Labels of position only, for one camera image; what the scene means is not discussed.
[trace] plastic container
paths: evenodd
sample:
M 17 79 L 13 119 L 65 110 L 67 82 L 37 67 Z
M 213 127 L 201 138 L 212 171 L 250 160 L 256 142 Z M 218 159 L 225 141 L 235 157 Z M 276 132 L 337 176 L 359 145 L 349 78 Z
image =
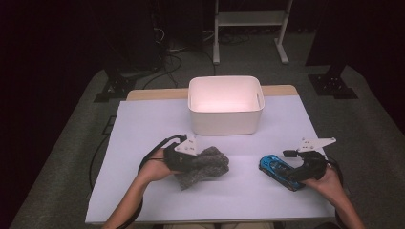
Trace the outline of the plastic container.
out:
M 197 135 L 250 135 L 265 107 L 259 80 L 248 75 L 196 77 L 190 81 L 188 108 Z

